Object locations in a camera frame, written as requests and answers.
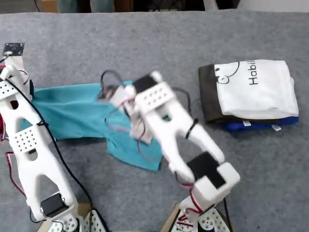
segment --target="teal cloth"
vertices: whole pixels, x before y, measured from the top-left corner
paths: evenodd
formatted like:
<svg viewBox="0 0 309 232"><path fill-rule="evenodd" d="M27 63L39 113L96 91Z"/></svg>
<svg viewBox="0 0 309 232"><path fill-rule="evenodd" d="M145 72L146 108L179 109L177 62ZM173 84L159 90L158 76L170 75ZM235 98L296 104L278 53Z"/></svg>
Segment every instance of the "teal cloth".
<svg viewBox="0 0 309 232"><path fill-rule="evenodd" d="M110 129L104 119L115 108L97 101L99 91L100 84L35 89L32 103L56 139L106 138L109 154L131 165L157 171L162 158L159 143L155 139L150 145L141 143L142 155L128 132ZM108 123L130 128L129 118L120 111L112 114ZM27 121L22 122L23 129L28 126Z"/></svg>

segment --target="white folded shirt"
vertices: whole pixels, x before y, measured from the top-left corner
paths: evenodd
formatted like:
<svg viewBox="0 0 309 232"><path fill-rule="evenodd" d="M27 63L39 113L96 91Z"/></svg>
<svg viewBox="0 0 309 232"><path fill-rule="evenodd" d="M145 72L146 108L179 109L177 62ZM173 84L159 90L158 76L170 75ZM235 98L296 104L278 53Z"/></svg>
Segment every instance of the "white folded shirt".
<svg viewBox="0 0 309 232"><path fill-rule="evenodd" d="M246 119L298 116L294 80L283 60L214 65L223 115Z"/></svg>

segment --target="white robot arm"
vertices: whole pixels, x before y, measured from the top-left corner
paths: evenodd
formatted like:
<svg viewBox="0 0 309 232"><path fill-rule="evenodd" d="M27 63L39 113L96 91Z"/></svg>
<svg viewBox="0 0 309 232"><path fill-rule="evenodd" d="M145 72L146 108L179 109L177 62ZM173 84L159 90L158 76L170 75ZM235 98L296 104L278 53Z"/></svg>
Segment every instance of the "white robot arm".
<svg viewBox="0 0 309 232"><path fill-rule="evenodd" d="M197 220L201 213L223 200L240 181L239 174L230 163L224 162L223 152L185 111L159 72L126 86L126 92L128 98L135 99L135 111L161 144L170 170L189 183L186 186L190 188L190 196L181 202L180 208L190 221ZM197 144L202 154L185 163L177 148L176 135Z"/></svg>
<svg viewBox="0 0 309 232"><path fill-rule="evenodd" d="M84 232L86 228L91 228L92 217L89 215L94 214L96 217L97 212L93 210L86 220L78 215L76 197L61 165L49 149L51 142L54 143L63 160L62 155L47 123L31 103L30 80L27 72L23 70L22 57L11 54L5 59L5 67L0 70L0 114L7 138L13 149L13 152L8 153L14 153L16 157L18 176L23 189L19 188L19 190L25 195L27 205L37 222L43 220L55 222L52 223L49 232L59 230L59 222L62 224L63 231ZM20 130L21 120L27 120L31 126ZM8 154L7 156L8 162L10 162L10 157ZM69 168L67 169L81 186ZM40 196L39 177L41 176L48 177L58 188L57 192L46 199L42 199ZM108 231L99 217L97 221L100 223L100 231Z"/></svg>

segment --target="stack of folded clothes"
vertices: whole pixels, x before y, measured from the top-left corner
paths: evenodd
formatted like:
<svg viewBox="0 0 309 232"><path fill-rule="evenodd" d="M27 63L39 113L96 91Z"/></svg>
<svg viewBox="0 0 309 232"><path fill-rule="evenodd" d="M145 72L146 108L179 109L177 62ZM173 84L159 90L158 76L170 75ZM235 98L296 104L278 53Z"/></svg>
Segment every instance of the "stack of folded clothes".
<svg viewBox="0 0 309 232"><path fill-rule="evenodd" d="M198 69L206 122L228 131L273 128L298 122L294 80L285 61L249 60Z"/></svg>

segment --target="table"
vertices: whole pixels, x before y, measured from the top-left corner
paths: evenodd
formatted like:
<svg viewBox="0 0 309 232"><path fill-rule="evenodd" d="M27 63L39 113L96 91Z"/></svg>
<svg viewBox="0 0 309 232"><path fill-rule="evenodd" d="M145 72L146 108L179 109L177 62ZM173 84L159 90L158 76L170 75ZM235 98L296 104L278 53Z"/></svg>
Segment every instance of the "table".
<svg viewBox="0 0 309 232"><path fill-rule="evenodd" d="M25 42L24 63L35 87L98 83L104 69L126 80L160 70L186 88L193 117L203 122L197 68L211 63L283 59L295 79L300 123L273 130L230 134L206 130L241 176L228 196L235 231L307 230L309 212L309 14L239 10L215 12L0 15L0 44ZM199 149L178 140L189 161ZM159 172L130 166L106 152L101 139L59 142L110 229L158 231L175 202L188 192L162 164ZM0 145L1 231L33 231L25 199L9 178ZM79 201L83 192L70 178ZM42 186L43 195L52 187Z"/></svg>

